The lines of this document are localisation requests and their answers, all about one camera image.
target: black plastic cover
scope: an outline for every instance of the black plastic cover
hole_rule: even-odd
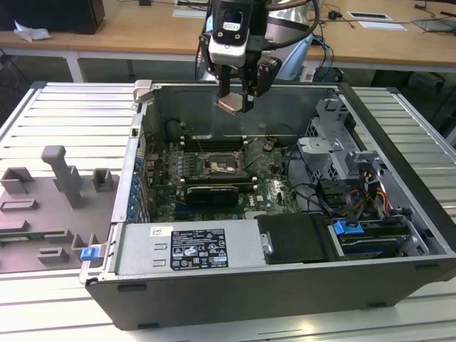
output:
[[[270,238],[273,252],[265,255],[267,264],[337,261],[328,225],[323,214],[262,215],[258,219],[260,234]]]

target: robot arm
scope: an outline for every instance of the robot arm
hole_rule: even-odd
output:
[[[312,26],[300,36],[281,43],[265,39],[268,13],[314,4],[316,18]],[[282,62],[262,54],[297,43],[306,38],[319,20],[318,0],[283,0],[266,4],[264,0],[214,0],[213,29],[199,39],[206,70],[217,79],[217,105],[229,113],[247,112],[254,106],[254,97],[270,89]],[[239,78],[242,94],[230,91],[230,80]]]

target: blue cable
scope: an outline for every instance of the blue cable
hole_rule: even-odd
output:
[[[323,78],[321,79],[321,82],[324,82],[324,81],[325,81],[325,77],[326,77],[326,76],[328,75],[328,73],[329,73],[329,69],[330,69],[329,66],[331,65],[331,52],[329,51],[328,46],[327,46],[322,40],[320,40],[320,39],[318,39],[318,38],[315,38],[315,37],[314,37],[313,39],[315,39],[316,41],[318,41],[318,42],[320,43],[320,45],[323,47],[323,49],[325,50],[325,52],[326,52],[326,56],[327,56],[327,61],[328,61],[328,63],[326,64],[326,72],[325,72],[325,74],[323,75]]]
[[[329,49],[326,50],[327,51],[327,54],[328,54],[328,65],[326,66],[326,72],[325,74],[323,75],[323,78],[321,79],[321,82],[324,82],[325,81],[325,78],[326,76],[329,74],[329,71],[330,71],[330,65],[331,65],[331,52],[329,51]]]

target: sticker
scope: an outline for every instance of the sticker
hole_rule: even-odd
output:
[[[171,231],[171,269],[228,267],[224,229]]]
[[[172,227],[169,226],[152,226],[150,228],[151,237],[168,237],[171,235]]]
[[[223,29],[227,31],[239,31],[241,29],[241,24],[230,23],[229,21],[225,21],[223,23]]]

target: slotted metal surface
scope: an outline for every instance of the slotted metal surface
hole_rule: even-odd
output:
[[[133,85],[102,83],[49,83],[42,93],[109,93],[131,92]],[[374,95],[369,88],[357,88],[359,96],[370,98]],[[386,89],[376,89],[377,96],[391,96]],[[99,108],[25,108],[18,117],[69,118],[130,118],[133,111],[128,109]],[[377,118],[410,119],[404,110],[378,110]],[[94,167],[84,160],[102,162],[122,160],[115,157],[125,148],[128,131],[118,135],[107,134],[106,126],[53,126],[56,130],[40,133],[43,126],[28,126],[27,134],[4,134],[0,142],[2,158],[11,164],[23,159],[35,165],[32,175],[50,175],[48,168],[39,162],[39,148],[62,144],[66,146],[70,162],[78,167]],[[390,138],[405,154],[437,154],[441,148],[427,133],[390,134]],[[17,148],[17,153],[7,152]],[[432,191],[448,189],[455,183],[456,167],[447,162],[420,162],[413,165],[415,171]],[[456,214],[456,200],[441,202],[449,212]],[[424,286],[407,299],[392,308],[362,311],[343,311],[306,316],[271,318],[256,321],[240,321],[203,326],[159,328],[144,331],[120,331],[106,313],[90,297],[78,281],[78,270],[57,271],[59,276],[50,278],[44,274],[10,274],[0,276],[0,335],[2,341],[81,341],[83,339],[102,341],[150,341],[150,342],[213,342],[213,341],[454,341],[456,339],[456,279]],[[223,294],[214,291],[214,300]]]
[[[355,92],[456,222],[456,152],[403,96],[368,88]],[[375,149],[362,127],[356,132],[368,149]]]
[[[97,167],[120,174],[132,104],[131,84],[48,83],[35,90],[0,142],[0,177],[8,167],[49,175],[51,168],[41,161],[47,145],[65,146],[66,162],[81,175]]]

